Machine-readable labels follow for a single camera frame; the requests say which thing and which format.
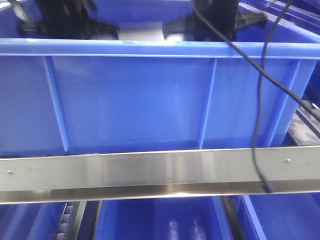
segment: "metal frame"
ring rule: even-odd
[[[320,146],[257,149],[279,193],[320,191]],[[0,203],[261,194],[251,149],[0,159]]]

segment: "black cable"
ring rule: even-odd
[[[311,116],[313,116],[318,122],[320,122],[320,116],[315,114],[312,109],[304,103],[294,92],[289,90],[287,87],[279,83],[276,79],[274,79],[272,76],[270,76],[264,69],[262,69],[254,60],[251,59],[245,52],[243,52],[240,48],[238,48],[235,44],[233,44],[227,37],[225,37],[221,32],[219,32],[208,20],[206,20],[205,17],[202,16],[202,14],[198,11],[196,7],[195,0],[193,1],[193,11],[197,15],[197,17],[203,21],[218,37],[220,37],[223,41],[225,41],[233,50],[235,50],[239,55],[241,55],[244,59],[246,59],[258,72],[260,72],[261,75],[263,75],[265,78],[267,78],[272,84],[274,84],[277,88],[281,89],[283,92],[285,92],[287,95],[289,95],[294,101],[296,101],[301,107],[303,107]],[[264,186],[268,186],[268,182],[265,182],[265,177],[261,178],[259,175],[261,181],[263,182]],[[270,190],[265,189],[267,192],[272,192],[273,189],[270,188]]]
[[[272,25],[263,45],[262,50],[262,57],[261,57],[261,68],[265,70],[266,65],[266,54],[267,54],[267,48],[268,43],[270,42],[271,36],[273,35],[276,27],[278,26],[280,20],[284,17],[286,14],[288,8],[292,4],[293,0],[289,0],[287,4],[285,5],[282,12],[279,14],[279,16],[276,18],[274,24]],[[259,134],[259,127],[261,122],[261,113],[262,113],[262,83],[263,83],[264,76],[260,72],[259,80],[258,80],[258,89],[257,89],[257,114],[254,124],[254,131],[252,136],[252,148],[251,148],[251,155],[252,155],[252,162],[254,165],[254,169],[256,173],[258,174],[259,178],[263,182],[263,188],[267,193],[273,193],[276,192],[276,188],[273,186],[273,184],[268,181],[268,179],[265,177],[261,169],[259,168],[258,162],[257,162],[257,154],[256,154],[256,147],[257,147],[257,138]]]

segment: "blue plastic bin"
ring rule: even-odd
[[[219,197],[103,201],[94,240],[232,240]]]
[[[56,240],[65,203],[0,205],[1,240]]]
[[[24,4],[37,15],[32,0]],[[274,20],[238,33],[257,62]],[[0,9],[0,155],[251,146],[259,74],[226,43],[22,39],[17,23],[9,6]],[[319,36],[284,23],[272,41],[266,70],[302,96]],[[297,104],[267,81],[262,97],[258,145],[279,146]]]
[[[320,193],[246,195],[234,203],[246,240],[320,238]]]

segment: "black machine part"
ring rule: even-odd
[[[195,7],[219,32],[231,41],[237,40],[236,31],[251,25],[265,27],[268,22],[263,12],[238,11],[239,0],[195,0]],[[163,35],[184,33],[193,41],[223,42],[195,13],[163,24]]]

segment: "black wire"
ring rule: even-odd
[[[275,85],[277,88],[281,89],[283,92],[285,92],[287,95],[289,95],[294,101],[296,101],[301,107],[303,107],[311,116],[313,116],[318,122],[320,122],[320,116],[315,114],[312,109],[304,103],[294,92],[289,90],[287,87],[279,83],[276,79],[274,79],[272,76],[270,76],[263,68],[261,68],[254,60],[251,59],[245,52],[243,52],[240,48],[238,48],[235,44],[233,44],[227,37],[225,37],[221,32],[219,32],[208,20],[206,20],[205,17],[202,16],[202,14],[198,11],[196,7],[195,0],[193,1],[193,11],[197,15],[197,17],[203,21],[218,37],[220,37],[223,41],[225,41],[233,50],[235,50],[239,55],[241,55],[244,59],[246,59],[258,72],[260,72],[261,75],[263,75],[266,79],[268,79],[273,85]],[[266,178],[263,176],[261,178],[261,175],[259,175],[260,180],[263,182],[264,186],[268,186],[268,182],[266,181]],[[270,190],[266,187],[266,192],[272,192],[274,189],[270,187]]]
[[[288,8],[292,4],[293,0],[289,0],[287,4],[285,5],[284,9],[282,12],[279,14],[279,16],[276,18],[274,24],[272,25],[263,45],[263,50],[262,50],[262,60],[261,60],[261,68],[265,70],[265,65],[266,65],[266,54],[267,54],[267,48],[268,48],[268,43],[270,42],[271,36],[273,35],[276,27],[278,26],[280,20],[284,17],[286,14]],[[263,78],[264,76],[260,72],[259,75],[259,80],[258,80],[258,89],[257,89],[257,114],[256,114],[256,119],[255,119],[255,124],[254,124],[254,131],[253,131],[253,136],[252,136],[252,149],[251,149],[251,155],[252,155],[252,162],[254,165],[254,169],[256,173],[258,174],[259,178],[263,182],[263,188],[267,193],[273,193],[276,192],[276,188],[273,186],[273,184],[268,181],[268,179],[265,177],[261,169],[259,168],[258,162],[257,162],[257,153],[256,153],[256,147],[257,147],[257,138],[259,134],[259,127],[261,123],[261,113],[262,113],[262,83],[263,83]]]

